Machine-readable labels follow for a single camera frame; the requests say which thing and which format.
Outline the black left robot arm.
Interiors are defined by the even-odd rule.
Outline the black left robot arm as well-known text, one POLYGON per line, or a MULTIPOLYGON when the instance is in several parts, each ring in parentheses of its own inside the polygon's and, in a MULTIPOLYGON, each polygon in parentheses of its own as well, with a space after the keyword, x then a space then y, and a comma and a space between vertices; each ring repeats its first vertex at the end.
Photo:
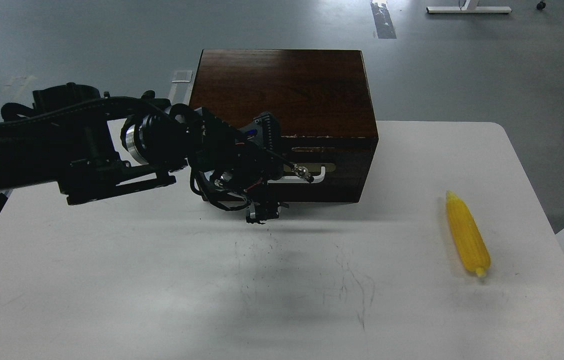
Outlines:
POLYGON ((70 82, 34 91, 31 107, 4 104, 1 117, 0 210, 12 189, 56 183, 69 205, 80 205, 170 186, 190 167, 193 193, 261 224, 279 217, 283 202, 269 182, 285 167, 300 182, 315 181, 284 157, 270 112, 237 129, 152 90, 110 96, 70 82))

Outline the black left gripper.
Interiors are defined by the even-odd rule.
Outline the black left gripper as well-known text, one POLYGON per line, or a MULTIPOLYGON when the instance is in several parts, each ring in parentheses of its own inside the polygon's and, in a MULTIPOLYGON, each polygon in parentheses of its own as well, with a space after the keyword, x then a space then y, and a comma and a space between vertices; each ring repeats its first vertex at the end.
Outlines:
POLYGON ((184 105, 182 117, 192 147, 188 153, 192 191, 223 211, 229 210, 224 195, 241 198, 243 204, 234 209, 246 209, 248 224, 279 219, 280 209, 288 208, 268 187, 282 173, 282 183, 315 181, 306 166, 284 165, 280 122, 271 112, 262 112, 240 129, 205 107, 184 105))

